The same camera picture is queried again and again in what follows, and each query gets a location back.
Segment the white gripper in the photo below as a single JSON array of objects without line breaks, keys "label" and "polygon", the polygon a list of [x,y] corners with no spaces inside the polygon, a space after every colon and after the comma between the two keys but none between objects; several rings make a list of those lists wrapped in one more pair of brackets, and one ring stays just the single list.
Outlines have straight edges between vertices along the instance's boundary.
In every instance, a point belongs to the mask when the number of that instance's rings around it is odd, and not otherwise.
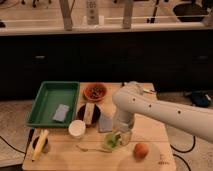
[{"label": "white gripper", "polygon": [[126,146],[130,142],[132,136],[131,130],[131,124],[119,121],[113,123],[113,132],[116,134],[120,133],[120,144],[122,146]]}]

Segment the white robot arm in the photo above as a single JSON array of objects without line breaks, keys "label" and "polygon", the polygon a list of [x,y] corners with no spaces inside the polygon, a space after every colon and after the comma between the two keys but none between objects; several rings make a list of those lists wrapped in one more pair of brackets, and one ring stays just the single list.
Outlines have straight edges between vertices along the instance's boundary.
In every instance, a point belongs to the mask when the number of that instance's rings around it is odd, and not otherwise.
[{"label": "white robot arm", "polygon": [[149,99],[138,82],[129,82],[112,95],[116,107],[114,125],[130,131],[135,114],[144,115],[213,143],[213,110]]}]

